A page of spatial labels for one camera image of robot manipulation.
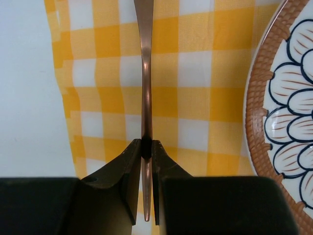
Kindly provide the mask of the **yellow white checkered cloth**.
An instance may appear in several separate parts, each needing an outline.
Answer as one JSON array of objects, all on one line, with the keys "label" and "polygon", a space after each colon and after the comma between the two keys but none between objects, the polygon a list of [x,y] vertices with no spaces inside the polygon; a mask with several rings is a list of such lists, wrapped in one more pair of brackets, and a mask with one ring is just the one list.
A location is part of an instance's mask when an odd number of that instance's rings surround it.
[{"label": "yellow white checkered cloth", "polygon": [[[156,0],[153,137],[194,176],[252,175],[243,99],[277,0]],[[132,0],[47,0],[74,175],[141,136],[141,51]]]}]

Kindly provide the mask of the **patterned ceramic plate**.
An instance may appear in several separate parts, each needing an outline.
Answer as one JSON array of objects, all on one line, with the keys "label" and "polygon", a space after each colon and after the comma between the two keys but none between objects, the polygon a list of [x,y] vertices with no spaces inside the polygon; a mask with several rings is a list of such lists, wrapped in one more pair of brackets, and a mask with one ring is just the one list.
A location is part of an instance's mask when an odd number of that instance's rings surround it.
[{"label": "patterned ceramic plate", "polygon": [[313,3],[283,1],[254,55],[244,101],[258,176],[280,186],[300,234],[313,232]]}]

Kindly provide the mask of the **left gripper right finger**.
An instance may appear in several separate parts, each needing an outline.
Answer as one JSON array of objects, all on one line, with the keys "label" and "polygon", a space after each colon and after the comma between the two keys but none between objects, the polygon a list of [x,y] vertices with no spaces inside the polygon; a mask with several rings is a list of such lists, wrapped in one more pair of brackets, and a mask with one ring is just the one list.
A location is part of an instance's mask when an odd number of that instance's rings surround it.
[{"label": "left gripper right finger", "polygon": [[181,183],[183,179],[192,178],[192,175],[177,164],[166,152],[158,140],[152,141],[152,175],[153,175],[153,201],[155,223],[159,226],[161,235],[174,235],[177,222],[176,213],[166,198],[173,198],[174,193],[169,192],[165,185],[166,179],[174,179]]}]

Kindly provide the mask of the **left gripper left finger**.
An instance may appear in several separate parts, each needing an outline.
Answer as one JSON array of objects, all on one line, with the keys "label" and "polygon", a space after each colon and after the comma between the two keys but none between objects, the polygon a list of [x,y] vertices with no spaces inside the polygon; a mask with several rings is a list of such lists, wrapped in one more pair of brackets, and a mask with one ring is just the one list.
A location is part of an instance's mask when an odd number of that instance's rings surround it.
[{"label": "left gripper left finger", "polygon": [[78,199],[78,234],[130,235],[136,223],[141,141],[82,179]]}]

